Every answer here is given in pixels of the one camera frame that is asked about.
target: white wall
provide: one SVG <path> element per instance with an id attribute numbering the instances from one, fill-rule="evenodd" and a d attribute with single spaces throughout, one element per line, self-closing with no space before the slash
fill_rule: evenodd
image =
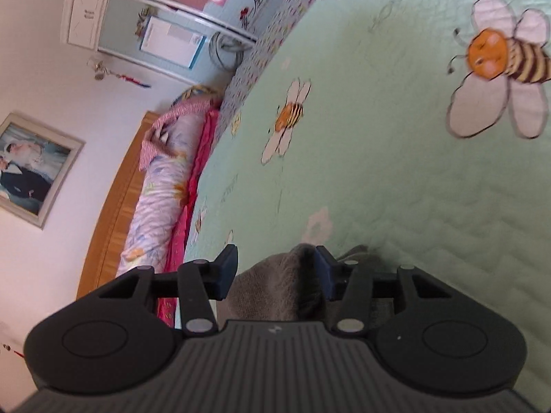
<path id="1" fill-rule="evenodd" d="M 86 141 L 43 231 L 0 209 L 0 321 L 23 341 L 74 300 L 101 207 L 148 109 L 169 106 L 184 85 L 123 62 L 153 84 L 93 79 L 91 51 L 60 43 L 63 0 L 0 0 L 0 123 L 11 110 Z"/>
<path id="2" fill-rule="evenodd" d="M 10 351 L 2 344 L 10 346 Z M 0 329 L 0 407 L 4 411 L 15 408 L 36 390 L 25 361 L 13 350 L 21 352 L 20 346 Z"/>

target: cable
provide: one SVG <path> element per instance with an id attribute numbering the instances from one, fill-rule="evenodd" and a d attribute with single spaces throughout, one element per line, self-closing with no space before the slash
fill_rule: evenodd
<path id="1" fill-rule="evenodd" d="M 215 32 L 210 38 L 208 44 L 208 53 L 211 62 L 216 66 L 216 68 L 222 71 L 227 71 L 228 73 L 235 73 L 239 65 L 241 65 L 241 63 L 243 62 L 245 51 L 251 48 L 252 46 L 244 45 L 236 38 L 230 37 L 229 35 L 224 35 L 221 32 Z M 228 65 L 224 63 L 224 61 L 220 57 L 221 51 L 224 53 L 235 54 L 233 65 Z"/>

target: wedding photo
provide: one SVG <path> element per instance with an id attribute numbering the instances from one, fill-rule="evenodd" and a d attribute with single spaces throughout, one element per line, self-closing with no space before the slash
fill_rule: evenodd
<path id="1" fill-rule="evenodd" d="M 81 147 L 77 140 L 10 114 L 0 128 L 0 205 L 41 225 Z"/>

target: gray cloth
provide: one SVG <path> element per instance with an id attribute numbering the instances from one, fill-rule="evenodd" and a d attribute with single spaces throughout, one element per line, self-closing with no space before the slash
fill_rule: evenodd
<path id="1" fill-rule="evenodd" d="M 227 298 L 217 302 L 220 327 L 229 319 L 319 320 L 331 325 L 341 303 L 325 300 L 314 269 L 313 252 L 312 245 L 300 244 L 288 253 L 269 256 L 236 276 Z M 367 246 L 358 245 L 337 261 L 356 264 L 372 256 Z M 374 270 L 389 269 L 379 264 Z M 393 315 L 392 299 L 374 300 L 371 309 L 370 327 L 377 327 Z"/>

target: bee print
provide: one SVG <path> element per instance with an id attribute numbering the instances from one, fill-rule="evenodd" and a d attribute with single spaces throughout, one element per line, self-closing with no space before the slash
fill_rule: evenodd
<path id="1" fill-rule="evenodd" d="M 197 215 L 197 220 L 195 220 L 194 227 L 191 231 L 191 243 L 194 244 L 197 242 L 199 238 L 199 233 L 201 232 L 201 228 L 203 226 L 203 220 L 207 214 L 207 208 L 203 207 L 199 210 L 199 213 Z"/>
<path id="2" fill-rule="evenodd" d="M 226 242 L 224 242 L 224 248 L 226 248 L 228 244 L 232 244 L 232 243 L 233 243 L 233 230 L 230 230 L 230 232 L 228 233 L 228 237 L 226 238 Z"/>
<path id="3" fill-rule="evenodd" d="M 520 138 L 537 138 L 545 128 L 548 102 L 542 83 L 551 80 L 551 59 L 543 49 L 549 40 L 549 19 L 536 9 L 516 22 L 504 0 L 478 0 L 472 11 L 478 31 L 467 47 L 470 74 L 453 94 L 447 113 L 449 131 L 470 138 L 493 126 L 509 107 Z"/>
<path id="4" fill-rule="evenodd" d="M 310 92 L 310 81 L 304 82 L 302 86 L 298 79 L 294 80 L 287 92 L 287 101 L 283 109 L 279 112 L 273 128 L 273 133 L 262 153 L 261 163 L 265 165 L 272 159 L 277 152 L 280 156 L 285 155 L 291 135 L 297 122 L 304 113 L 302 104 Z"/>
<path id="5" fill-rule="evenodd" d="M 241 111 L 239 110 L 231 120 L 231 136 L 235 137 L 241 125 Z"/>

